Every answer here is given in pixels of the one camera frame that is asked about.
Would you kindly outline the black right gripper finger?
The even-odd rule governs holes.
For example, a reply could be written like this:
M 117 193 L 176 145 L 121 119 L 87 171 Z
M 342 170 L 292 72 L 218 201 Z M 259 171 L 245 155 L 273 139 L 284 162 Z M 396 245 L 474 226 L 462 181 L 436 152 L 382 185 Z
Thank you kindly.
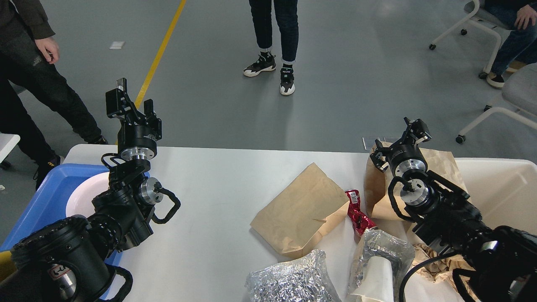
M 401 136 L 401 145 L 418 146 L 432 139 L 427 124 L 422 119 L 409 119 L 404 117 L 407 125 Z
M 384 147 L 380 140 L 375 140 L 375 145 L 372 147 L 370 153 L 370 159 L 379 171 L 385 172 L 389 168 L 389 163 L 385 160 L 385 157 L 389 155 L 390 148 Z

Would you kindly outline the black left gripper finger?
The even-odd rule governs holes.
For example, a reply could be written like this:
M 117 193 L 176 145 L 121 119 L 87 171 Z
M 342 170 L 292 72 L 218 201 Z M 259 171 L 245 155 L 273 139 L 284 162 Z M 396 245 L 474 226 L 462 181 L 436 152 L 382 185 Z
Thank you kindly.
M 127 79 L 119 78 L 116 88 L 106 92 L 106 115 L 108 118 L 117 118 L 127 124 L 137 122 L 137 109 L 127 93 Z
M 149 126 L 156 126 L 158 124 L 159 118 L 157 118 L 154 111 L 154 101 L 152 99 L 145 100 L 143 102 L 143 109 L 145 115 L 145 122 Z

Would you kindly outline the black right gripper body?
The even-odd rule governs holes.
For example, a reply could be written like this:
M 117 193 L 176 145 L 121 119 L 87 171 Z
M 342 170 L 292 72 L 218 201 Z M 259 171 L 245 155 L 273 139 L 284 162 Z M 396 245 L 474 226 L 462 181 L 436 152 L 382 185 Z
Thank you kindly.
M 418 146 L 401 145 L 393 143 L 390 153 L 385 157 L 389 163 L 392 175 L 395 177 L 409 177 L 416 172 L 426 172 L 428 165 Z

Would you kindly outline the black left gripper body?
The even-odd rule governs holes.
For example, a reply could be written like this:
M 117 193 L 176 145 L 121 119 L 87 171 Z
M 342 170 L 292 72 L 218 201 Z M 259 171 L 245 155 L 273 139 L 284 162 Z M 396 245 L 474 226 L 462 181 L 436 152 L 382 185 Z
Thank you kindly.
M 125 161 L 151 160 L 157 155 L 156 141 L 162 138 L 162 120 L 150 118 L 140 125 L 121 120 L 118 155 Z

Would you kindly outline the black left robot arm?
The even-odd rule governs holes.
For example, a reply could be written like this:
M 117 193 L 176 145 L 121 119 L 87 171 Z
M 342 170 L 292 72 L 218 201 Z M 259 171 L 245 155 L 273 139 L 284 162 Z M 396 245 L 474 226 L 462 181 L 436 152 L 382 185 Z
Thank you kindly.
M 138 111 L 126 78 L 105 97 L 107 116 L 121 123 L 117 153 L 101 158 L 109 169 L 107 190 L 92 199 L 94 214 L 58 220 L 11 248 L 16 271 L 1 283 L 2 302 L 101 302 L 116 276 L 125 281 L 110 300 L 122 302 L 132 289 L 132 274 L 105 260 L 140 245 L 153 234 L 151 221 L 165 224 L 179 210 L 175 194 L 146 175 L 162 138 L 153 100 Z

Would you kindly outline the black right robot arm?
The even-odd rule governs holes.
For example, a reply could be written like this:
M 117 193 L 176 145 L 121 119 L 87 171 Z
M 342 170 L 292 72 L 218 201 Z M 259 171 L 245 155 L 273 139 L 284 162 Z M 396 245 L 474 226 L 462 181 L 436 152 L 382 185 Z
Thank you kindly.
M 401 282 L 399 301 L 411 275 L 427 264 L 462 255 L 471 270 L 454 269 L 459 295 L 472 302 L 461 277 L 482 302 L 535 302 L 537 298 L 536 236 L 510 226 L 487 227 L 464 189 L 428 168 L 419 143 L 429 141 L 422 119 L 404 118 L 400 139 L 384 147 L 379 140 L 370 159 L 378 170 L 390 169 L 388 197 L 395 214 L 414 222 L 413 232 L 438 255 L 411 269 Z

